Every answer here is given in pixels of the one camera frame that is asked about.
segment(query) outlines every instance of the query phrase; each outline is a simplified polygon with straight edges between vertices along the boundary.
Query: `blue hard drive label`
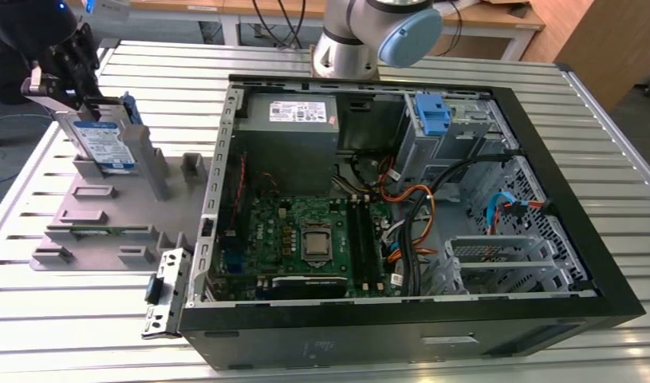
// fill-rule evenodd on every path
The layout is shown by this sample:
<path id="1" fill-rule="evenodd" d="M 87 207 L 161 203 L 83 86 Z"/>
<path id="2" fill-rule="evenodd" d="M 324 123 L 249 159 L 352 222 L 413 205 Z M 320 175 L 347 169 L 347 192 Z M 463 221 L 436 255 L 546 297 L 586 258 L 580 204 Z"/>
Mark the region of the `blue hard drive label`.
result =
<path id="1" fill-rule="evenodd" d="M 133 155 L 119 139 L 119 126 L 113 122 L 76 121 L 77 135 L 91 152 L 95 162 L 115 170 L 132 169 Z"/>

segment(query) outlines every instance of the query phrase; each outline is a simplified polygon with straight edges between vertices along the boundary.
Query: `aluminum extrusion table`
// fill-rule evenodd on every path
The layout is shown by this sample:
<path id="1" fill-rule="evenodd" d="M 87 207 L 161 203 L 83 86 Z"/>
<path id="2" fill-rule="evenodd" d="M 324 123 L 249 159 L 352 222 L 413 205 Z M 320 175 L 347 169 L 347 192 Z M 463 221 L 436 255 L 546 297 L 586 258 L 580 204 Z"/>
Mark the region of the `aluminum extrusion table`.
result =
<path id="1" fill-rule="evenodd" d="M 155 145 L 176 155 L 212 153 L 228 74 L 309 74 L 305 52 L 275 49 L 123 41 L 99 55 L 104 93 L 129 91 Z M 217 373 L 184 339 L 140 340 L 147 273 L 29 269 L 75 174 L 53 124 L 0 206 L 0 381 L 650 382 L 650 168 L 576 76 L 456 58 L 380 72 L 383 80 L 513 88 L 648 315 L 524 358 Z"/>

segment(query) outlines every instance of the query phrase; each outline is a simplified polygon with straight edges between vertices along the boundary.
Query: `green motherboard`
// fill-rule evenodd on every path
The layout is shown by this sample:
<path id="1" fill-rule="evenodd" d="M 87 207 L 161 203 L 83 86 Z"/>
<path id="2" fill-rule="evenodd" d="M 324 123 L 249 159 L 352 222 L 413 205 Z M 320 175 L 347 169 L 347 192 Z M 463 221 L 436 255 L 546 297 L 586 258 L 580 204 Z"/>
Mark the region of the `green motherboard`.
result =
<path id="1" fill-rule="evenodd" d="M 364 207 L 368 210 L 365 220 L 372 221 L 365 232 L 373 237 L 369 239 L 373 242 L 368 242 L 373 246 L 365 247 L 367 262 L 357 263 L 352 256 L 357 238 L 351 236 L 363 233 L 351 227 L 357 226 L 352 225 L 349 217 L 351 200 L 308 197 L 255 199 L 247 225 L 247 246 L 235 253 L 227 251 L 224 256 L 232 298 L 260 298 L 255 295 L 249 278 L 241 276 L 261 279 L 289 275 L 347 278 L 349 298 L 392 295 L 395 289 L 389 285 L 389 276 L 384 275 L 379 244 L 383 223 L 389 220 L 389 207 L 385 203 L 365 203 Z M 372 275 L 372 279 L 361 280 L 361 268 L 367 269 L 365 275 Z"/>

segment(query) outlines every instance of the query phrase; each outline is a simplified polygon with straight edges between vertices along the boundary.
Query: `sticker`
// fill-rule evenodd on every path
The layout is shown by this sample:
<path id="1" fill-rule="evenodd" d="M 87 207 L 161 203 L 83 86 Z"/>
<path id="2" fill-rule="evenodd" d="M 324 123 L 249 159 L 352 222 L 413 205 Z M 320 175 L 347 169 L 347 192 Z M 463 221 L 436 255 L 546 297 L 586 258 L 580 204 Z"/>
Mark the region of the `sticker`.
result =
<path id="1" fill-rule="evenodd" d="M 393 169 L 389 169 L 389 177 L 397 182 L 400 180 L 400 173 Z"/>
<path id="2" fill-rule="evenodd" d="M 271 122 L 327 122 L 324 102 L 275 101 L 271 103 Z"/>
<path id="3" fill-rule="evenodd" d="M 119 140 L 119 126 L 113 122 L 77 121 L 73 125 L 100 166 L 121 171 L 133 168 L 133 156 L 124 142 Z"/>
<path id="4" fill-rule="evenodd" d="M 393 273 L 391 275 L 391 284 L 396 286 L 403 286 L 403 275 Z"/>
<path id="5" fill-rule="evenodd" d="M 207 10 L 208 12 L 217 12 L 219 8 L 215 6 L 188 6 L 189 10 Z"/>

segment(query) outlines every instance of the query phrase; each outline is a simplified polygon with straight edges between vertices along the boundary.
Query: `motherboard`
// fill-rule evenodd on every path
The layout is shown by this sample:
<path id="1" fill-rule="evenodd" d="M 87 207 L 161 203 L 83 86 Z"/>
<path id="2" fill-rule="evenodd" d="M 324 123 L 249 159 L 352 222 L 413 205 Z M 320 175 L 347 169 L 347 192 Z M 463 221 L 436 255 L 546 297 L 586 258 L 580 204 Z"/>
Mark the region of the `motherboard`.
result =
<path id="1" fill-rule="evenodd" d="M 395 294 L 379 242 L 389 226 L 387 203 L 259 198 L 248 215 L 244 246 L 223 251 L 235 300 Z"/>

